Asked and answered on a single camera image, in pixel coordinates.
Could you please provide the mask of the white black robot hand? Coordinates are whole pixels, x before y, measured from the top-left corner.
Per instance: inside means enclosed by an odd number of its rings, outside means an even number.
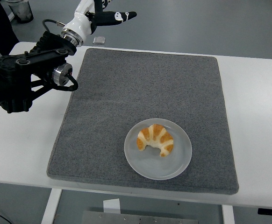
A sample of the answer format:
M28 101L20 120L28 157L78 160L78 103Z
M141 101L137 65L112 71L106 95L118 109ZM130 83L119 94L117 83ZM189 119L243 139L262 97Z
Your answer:
M136 12L106 11L109 0L82 0L74 18L64 26L63 31L72 31L81 38L93 34L97 27L119 25L137 16Z

